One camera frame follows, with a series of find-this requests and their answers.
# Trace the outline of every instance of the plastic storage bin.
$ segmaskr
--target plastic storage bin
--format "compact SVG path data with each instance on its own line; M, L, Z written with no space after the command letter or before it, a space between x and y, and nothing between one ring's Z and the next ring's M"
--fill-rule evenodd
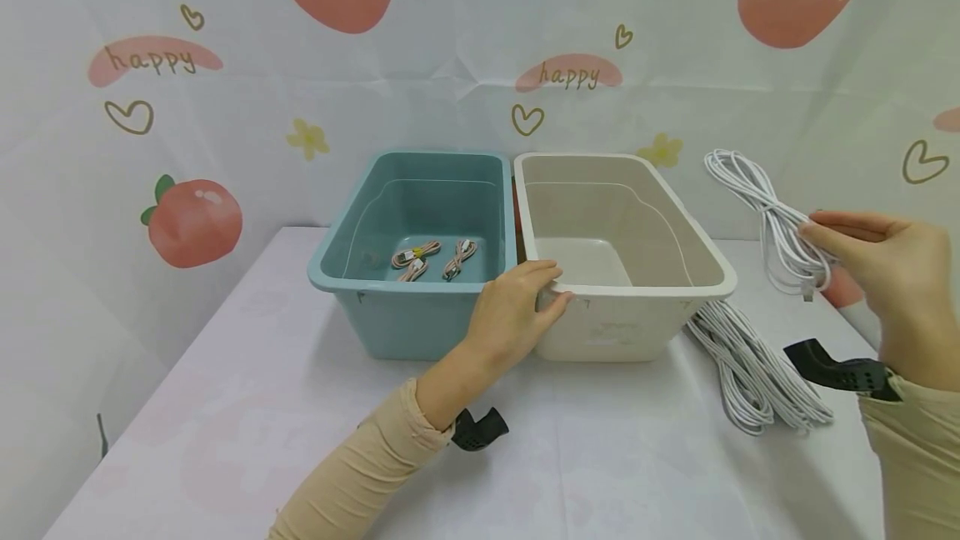
M451 282L455 242L476 253ZM394 253L439 241L416 282L397 282ZM307 268L334 293L371 356L436 361L467 332L485 282L517 264L510 162L485 153L406 151L374 158Z
M529 153L514 175L527 257L563 269L539 301L577 294L537 345L544 358L652 361L703 302L737 286L730 262L643 159Z

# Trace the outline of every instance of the beige plastic bin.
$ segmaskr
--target beige plastic bin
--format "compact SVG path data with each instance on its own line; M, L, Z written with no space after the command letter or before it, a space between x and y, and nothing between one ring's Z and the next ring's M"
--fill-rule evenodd
M527 258L563 269L543 305L577 300L537 345L552 361L652 361L737 274L657 169L632 155L527 153L514 161Z

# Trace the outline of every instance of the yellow flower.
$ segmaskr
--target yellow flower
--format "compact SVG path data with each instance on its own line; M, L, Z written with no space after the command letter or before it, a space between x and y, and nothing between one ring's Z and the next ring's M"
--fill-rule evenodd
M303 158L313 161L314 153L330 153L330 147L327 146L326 136L318 125L308 125L301 118L294 119L294 129L296 134L287 134L287 143L291 147L303 148Z
M673 140L661 132L654 138L654 146L644 147L637 150L637 156L646 159L655 168L676 167L680 162L680 151L683 148L683 140L675 137Z

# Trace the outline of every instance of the blue plastic bin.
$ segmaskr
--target blue plastic bin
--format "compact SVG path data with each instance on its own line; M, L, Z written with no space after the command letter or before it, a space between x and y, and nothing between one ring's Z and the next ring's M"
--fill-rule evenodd
M307 267L334 293L374 358L437 361L467 332L485 282L516 266L510 162L492 153L391 151L375 157ZM455 242L477 251L451 282ZM416 282L397 282L394 253L435 239Z

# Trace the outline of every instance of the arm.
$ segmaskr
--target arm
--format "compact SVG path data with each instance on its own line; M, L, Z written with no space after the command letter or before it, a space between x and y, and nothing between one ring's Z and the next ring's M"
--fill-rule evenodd
M317 465L280 511L270 540L360 538L394 492L447 446L461 410L529 354L567 310L572 294L535 312L539 290L562 273L556 266L525 262L488 282L467 337L419 380L394 391Z
M960 538L960 327L949 237L876 213L815 212L802 235L838 256L882 324L902 402L860 398L883 475L887 538Z

